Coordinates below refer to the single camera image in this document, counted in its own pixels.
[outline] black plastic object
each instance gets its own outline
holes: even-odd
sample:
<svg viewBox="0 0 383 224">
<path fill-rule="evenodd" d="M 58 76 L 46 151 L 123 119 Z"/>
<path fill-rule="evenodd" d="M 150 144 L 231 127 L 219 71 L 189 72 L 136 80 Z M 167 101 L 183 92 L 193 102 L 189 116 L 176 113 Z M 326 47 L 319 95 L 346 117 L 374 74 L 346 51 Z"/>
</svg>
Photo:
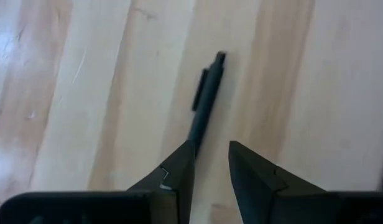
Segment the black plastic object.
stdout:
<svg viewBox="0 0 383 224">
<path fill-rule="evenodd" d="M 189 222 L 195 145 L 183 143 L 124 192 L 27 193 L 0 208 L 0 224 Z"/>
<path fill-rule="evenodd" d="M 208 120 L 210 119 L 211 110 L 215 102 L 216 94 L 221 83 L 225 58 L 226 53 L 218 52 L 216 54 L 215 61 L 210 66 L 210 69 L 203 70 L 200 78 L 200 84 L 198 85 L 193 101 L 191 109 L 196 113 L 187 139 L 195 142 L 196 154 L 200 149 Z"/>
<path fill-rule="evenodd" d="M 383 192 L 327 192 L 236 141 L 229 166 L 244 224 L 383 223 Z"/>
</svg>

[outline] black plastic part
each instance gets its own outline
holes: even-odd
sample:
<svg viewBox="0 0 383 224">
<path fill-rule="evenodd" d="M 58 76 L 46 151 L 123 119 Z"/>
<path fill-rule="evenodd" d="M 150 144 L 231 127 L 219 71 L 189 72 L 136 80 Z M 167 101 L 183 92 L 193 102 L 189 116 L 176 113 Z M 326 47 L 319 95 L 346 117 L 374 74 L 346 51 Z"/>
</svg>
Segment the black plastic part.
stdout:
<svg viewBox="0 0 383 224">
<path fill-rule="evenodd" d="M 383 192 L 326 192 L 235 141 L 229 166 L 244 224 L 383 223 Z"/>
<path fill-rule="evenodd" d="M 205 78 L 202 78 L 202 84 L 200 82 L 201 89 L 197 91 L 193 103 L 193 108 L 196 108 L 196 113 L 187 139 L 195 142 L 196 154 L 198 154 L 198 150 L 200 149 L 216 94 L 221 83 L 225 58 L 226 53 L 224 52 L 218 52 L 216 54 L 215 61 L 211 64 L 208 74 Z"/>
<path fill-rule="evenodd" d="M 44 192 L 18 195 L 0 208 L 0 224 L 189 222 L 194 142 L 186 141 L 124 192 Z"/>
</svg>

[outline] black pen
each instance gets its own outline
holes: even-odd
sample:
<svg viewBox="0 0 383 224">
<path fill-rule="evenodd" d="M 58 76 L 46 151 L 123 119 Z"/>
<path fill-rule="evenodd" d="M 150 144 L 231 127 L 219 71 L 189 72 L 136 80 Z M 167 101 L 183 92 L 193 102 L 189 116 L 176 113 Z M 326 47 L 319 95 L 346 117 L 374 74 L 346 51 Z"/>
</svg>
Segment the black pen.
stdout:
<svg viewBox="0 0 383 224">
<path fill-rule="evenodd" d="M 192 110 L 195 112 L 195 116 L 187 139 L 195 143 L 196 156 L 204 138 L 211 110 L 221 83 L 225 58 L 226 53 L 218 52 L 210 68 L 203 70 L 194 98 Z"/>
</svg>

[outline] black plastic jaw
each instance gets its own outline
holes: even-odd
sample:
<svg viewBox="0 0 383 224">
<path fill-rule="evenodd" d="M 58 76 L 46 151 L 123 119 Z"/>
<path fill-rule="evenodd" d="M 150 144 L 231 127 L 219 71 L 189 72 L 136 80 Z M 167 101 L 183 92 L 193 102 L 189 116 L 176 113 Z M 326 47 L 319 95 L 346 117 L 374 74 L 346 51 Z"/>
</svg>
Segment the black plastic jaw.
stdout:
<svg viewBox="0 0 383 224">
<path fill-rule="evenodd" d="M 141 181 L 123 192 L 38 192 L 0 208 L 0 224 L 188 223 L 195 148 L 183 143 Z"/>
<path fill-rule="evenodd" d="M 229 166 L 244 224 L 383 223 L 383 192 L 327 192 L 236 141 Z"/>
</svg>

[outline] wooden surface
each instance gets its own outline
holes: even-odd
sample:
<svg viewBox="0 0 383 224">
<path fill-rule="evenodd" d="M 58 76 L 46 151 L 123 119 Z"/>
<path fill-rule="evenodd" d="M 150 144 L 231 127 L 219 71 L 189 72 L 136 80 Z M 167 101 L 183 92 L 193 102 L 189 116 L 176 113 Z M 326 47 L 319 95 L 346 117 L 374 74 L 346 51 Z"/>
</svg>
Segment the wooden surface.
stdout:
<svg viewBox="0 0 383 224">
<path fill-rule="evenodd" d="M 326 190 L 379 189 L 383 0 L 0 0 L 0 204 L 130 187 L 184 141 L 219 50 L 191 223 L 241 222 L 230 140 Z"/>
</svg>

